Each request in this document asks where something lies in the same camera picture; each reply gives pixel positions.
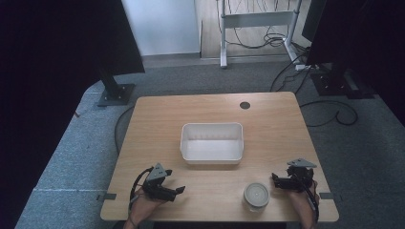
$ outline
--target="gray carpet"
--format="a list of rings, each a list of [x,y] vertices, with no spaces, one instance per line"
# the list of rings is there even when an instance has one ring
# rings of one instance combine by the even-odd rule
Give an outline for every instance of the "gray carpet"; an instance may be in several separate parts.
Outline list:
[[[117,148],[125,136],[132,111],[141,96],[169,94],[227,94],[268,92],[271,82],[288,62],[237,63],[222,70],[218,64],[147,68],[146,73],[116,77],[118,83],[137,86],[130,104],[98,108],[104,89],[98,82],[88,89],[70,126],[55,150],[18,221],[17,228],[112,228],[99,217],[102,202],[117,161]],[[288,69],[275,83],[281,86]],[[282,91],[295,92],[304,73]],[[348,100],[319,97],[308,77],[297,94],[299,104],[333,99],[351,105],[358,113],[354,125],[336,120],[309,127],[340,219],[319,228],[403,228],[405,212],[405,128],[385,103],[376,99]],[[351,122],[353,113],[341,106],[316,104],[302,108],[309,125],[327,122],[336,111]]]

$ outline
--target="metal frame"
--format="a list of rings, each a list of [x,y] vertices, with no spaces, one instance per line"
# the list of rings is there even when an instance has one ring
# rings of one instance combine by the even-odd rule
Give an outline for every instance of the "metal frame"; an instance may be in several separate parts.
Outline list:
[[[302,0],[298,0],[294,11],[276,11],[276,12],[259,12],[246,14],[225,14],[225,0],[222,2],[221,14],[221,68],[226,69],[226,42],[225,29],[245,28],[245,27],[261,27],[261,26],[284,26],[289,25],[288,36],[285,39],[284,46],[286,47],[289,58],[295,65],[300,64],[297,59],[297,54],[291,47],[291,39],[294,35],[295,26],[297,24],[298,15],[300,13]]]

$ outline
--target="cup lid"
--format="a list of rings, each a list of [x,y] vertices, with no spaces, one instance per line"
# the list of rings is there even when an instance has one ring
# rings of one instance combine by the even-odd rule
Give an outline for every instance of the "cup lid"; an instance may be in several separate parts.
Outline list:
[[[262,183],[251,183],[245,188],[245,199],[254,207],[264,207],[269,200],[268,189]]]

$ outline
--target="white wall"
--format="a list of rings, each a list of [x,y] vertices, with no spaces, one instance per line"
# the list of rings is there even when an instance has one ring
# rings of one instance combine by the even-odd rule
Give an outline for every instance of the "white wall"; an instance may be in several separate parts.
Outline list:
[[[122,0],[141,55],[200,51],[194,0]]]

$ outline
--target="wooden table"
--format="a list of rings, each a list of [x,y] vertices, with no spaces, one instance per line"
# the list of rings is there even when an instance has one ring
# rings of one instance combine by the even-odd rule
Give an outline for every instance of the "wooden table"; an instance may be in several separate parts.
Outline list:
[[[240,104],[248,102],[249,109]],[[245,150],[238,165],[188,165],[181,156],[181,128],[186,123],[239,122],[244,128]],[[160,162],[172,169],[164,187],[185,185],[174,202],[163,204],[151,220],[175,221],[297,221],[289,199],[275,189],[271,173],[287,177],[287,162],[304,158],[318,167],[317,192],[329,193],[295,95],[292,93],[204,94],[151,96],[138,99],[117,160],[101,217],[128,217],[129,191],[137,176]],[[262,214],[249,212],[244,189],[262,182],[270,201]],[[319,221],[339,218],[332,199],[320,200]]]

